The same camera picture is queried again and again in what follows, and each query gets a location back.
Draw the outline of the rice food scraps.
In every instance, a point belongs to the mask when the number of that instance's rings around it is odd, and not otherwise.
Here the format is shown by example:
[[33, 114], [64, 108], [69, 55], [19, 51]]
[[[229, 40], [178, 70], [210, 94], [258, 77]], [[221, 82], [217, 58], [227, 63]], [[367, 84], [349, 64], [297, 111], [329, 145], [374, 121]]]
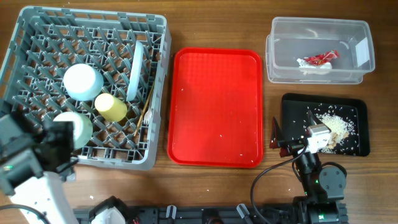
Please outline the rice food scraps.
[[307, 106], [307, 109], [331, 130], [327, 145], [318, 150], [320, 153], [351, 156], [357, 154], [359, 130], [354, 108], [319, 103]]

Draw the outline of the light green bowl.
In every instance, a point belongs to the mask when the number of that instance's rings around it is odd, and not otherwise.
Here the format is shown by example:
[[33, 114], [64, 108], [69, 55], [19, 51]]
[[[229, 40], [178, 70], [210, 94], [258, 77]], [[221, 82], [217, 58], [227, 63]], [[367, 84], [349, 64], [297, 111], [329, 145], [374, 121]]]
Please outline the light green bowl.
[[90, 141], [93, 134], [93, 125], [84, 114], [63, 112], [56, 116], [53, 121], [71, 121], [73, 123], [74, 150], [81, 149]]

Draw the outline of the white napkin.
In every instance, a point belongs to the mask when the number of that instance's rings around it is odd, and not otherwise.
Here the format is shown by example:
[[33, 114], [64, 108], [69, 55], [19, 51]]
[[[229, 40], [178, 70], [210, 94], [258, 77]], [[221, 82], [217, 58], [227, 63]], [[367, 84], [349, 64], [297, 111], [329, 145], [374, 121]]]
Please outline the white napkin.
[[329, 73], [328, 70], [332, 69], [332, 64], [330, 62], [327, 62], [323, 65], [311, 65], [301, 58], [298, 58], [297, 62], [301, 68], [300, 71], [304, 75], [326, 75]]

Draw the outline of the red snack wrapper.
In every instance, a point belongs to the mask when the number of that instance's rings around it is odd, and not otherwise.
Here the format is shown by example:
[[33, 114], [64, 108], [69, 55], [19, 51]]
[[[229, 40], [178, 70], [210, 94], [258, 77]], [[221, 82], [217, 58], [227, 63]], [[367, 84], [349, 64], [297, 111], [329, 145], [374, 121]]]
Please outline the red snack wrapper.
[[339, 58], [340, 55], [337, 50], [327, 51], [324, 54], [319, 54], [311, 57], [305, 57], [304, 60], [310, 65], [324, 65], [333, 59]]

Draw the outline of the yellow plastic cup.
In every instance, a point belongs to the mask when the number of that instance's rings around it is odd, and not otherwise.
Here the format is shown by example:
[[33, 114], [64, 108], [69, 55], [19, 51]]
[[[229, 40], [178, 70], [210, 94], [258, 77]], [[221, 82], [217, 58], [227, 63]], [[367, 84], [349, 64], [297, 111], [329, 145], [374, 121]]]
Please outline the yellow plastic cup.
[[127, 113], [126, 104], [109, 93], [102, 93], [96, 97], [95, 108], [109, 122], [121, 121]]

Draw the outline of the light blue bowl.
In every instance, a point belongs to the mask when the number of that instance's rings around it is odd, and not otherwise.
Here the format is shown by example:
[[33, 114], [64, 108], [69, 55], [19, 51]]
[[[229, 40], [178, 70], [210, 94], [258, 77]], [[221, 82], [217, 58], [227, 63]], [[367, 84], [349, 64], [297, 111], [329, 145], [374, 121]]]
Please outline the light blue bowl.
[[63, 76], [63, 84], [70, 98], [78, 101], [94, 99], [104, 85], [100, 72], [84, 63], [72, 65]]

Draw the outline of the light blue plate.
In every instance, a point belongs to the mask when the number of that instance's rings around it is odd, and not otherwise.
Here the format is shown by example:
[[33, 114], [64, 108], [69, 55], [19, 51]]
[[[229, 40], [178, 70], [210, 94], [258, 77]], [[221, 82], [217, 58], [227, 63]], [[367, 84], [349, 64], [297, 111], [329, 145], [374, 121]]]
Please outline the light blue plate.
[[141, 76], [143, 55], [144, 55], [144, 46], [141, 42], [137, 41], [136, 47], [134, 49], [129, 85], [127, 88], [127, 97], [126, 97], [127, 101], [132, 101], [136, 97], [139, 86], [139, 79]]

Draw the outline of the white plastic fork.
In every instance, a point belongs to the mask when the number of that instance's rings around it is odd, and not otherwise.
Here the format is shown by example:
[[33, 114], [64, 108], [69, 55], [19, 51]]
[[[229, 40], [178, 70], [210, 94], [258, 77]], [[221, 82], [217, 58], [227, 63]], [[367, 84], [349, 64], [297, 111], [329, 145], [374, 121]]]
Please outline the white plastic fork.
[[149, 124], [150, 119], [151, 119], [152, 114], [153, 114], [152, 108], [150, 107], [151, 104], [152, 104], [152, 100], [153, 100], [153, 96], [150, 97], [150, 100], [149, 100], [149, 103], [148, 103], [148, 107], [147, 107], [147, 111], [146, 111], [146, 113], [144, 115], [144, 118], [143, 118], [143, 121], [142, 121], [142, 123], [144, 125], [148, 125]]

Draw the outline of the wooden chopstick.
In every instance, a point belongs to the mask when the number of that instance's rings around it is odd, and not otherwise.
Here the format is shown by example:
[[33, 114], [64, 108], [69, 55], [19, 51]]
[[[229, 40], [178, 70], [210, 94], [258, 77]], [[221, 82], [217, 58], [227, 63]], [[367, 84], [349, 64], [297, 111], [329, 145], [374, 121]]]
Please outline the wooden chopstick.
[[145, 112], [147, 111], [147, 109], [148, 109], [148, 107], [149, 107], [149, 102], [150, 102], [150, 99], [151, 99], [151, 97], [152, 97], [152, 94], [153, 94], [153, 91], [154, 91], [154, 87], [155, 87], [155, 84], [152, 85], [152, 87], [151, 87], [151, 89], [150, 89], [150, 92], [149, 92], [149, 94], [148, 94], [146, 103], [145, 103], [145, 105], [144, 105], [144, 109], [142, 110], [141, 116], [140, 116], [139, 121], [138, 121], [138, 123], [137, 123], [136, 130], [135, 130], [135, 132], [134, 132], [134, 134], [133, 134], [134, 137], [137, 135], [138, 130], [139, 130], [139, 128], [141, 127], [142, 121], [143, 121], [143, 119], [144, 119]]

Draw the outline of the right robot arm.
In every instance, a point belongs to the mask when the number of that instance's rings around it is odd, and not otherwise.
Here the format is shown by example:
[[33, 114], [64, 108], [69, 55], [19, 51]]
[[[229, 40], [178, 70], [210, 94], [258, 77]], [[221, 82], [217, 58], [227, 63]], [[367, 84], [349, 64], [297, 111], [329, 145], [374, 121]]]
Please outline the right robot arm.
[[292, 156], [292, 165], [305, 195], [295, 197], [292, 204], [293, 223], [348, 223], [344, 199], [347, 171], [335, 163], [321, 163], [318, 151], [326, 147], [331, 130], [311, 111], [307, 112], [309, 127], [304, 136], [287, 139], [277, 120], [272, 120], [269, 147], [280, 149], [280, 156]]

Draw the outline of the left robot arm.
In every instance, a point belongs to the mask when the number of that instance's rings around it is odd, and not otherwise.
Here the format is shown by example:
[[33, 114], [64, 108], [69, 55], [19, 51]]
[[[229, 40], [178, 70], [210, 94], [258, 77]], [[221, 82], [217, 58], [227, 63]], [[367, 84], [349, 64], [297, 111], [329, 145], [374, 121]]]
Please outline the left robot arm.
[[1, 111], [1, 191], [29, 223], [77, 223], [63, 183], [75, 175], [73, 123], [46, 121], [34, 129], [20, 112]]

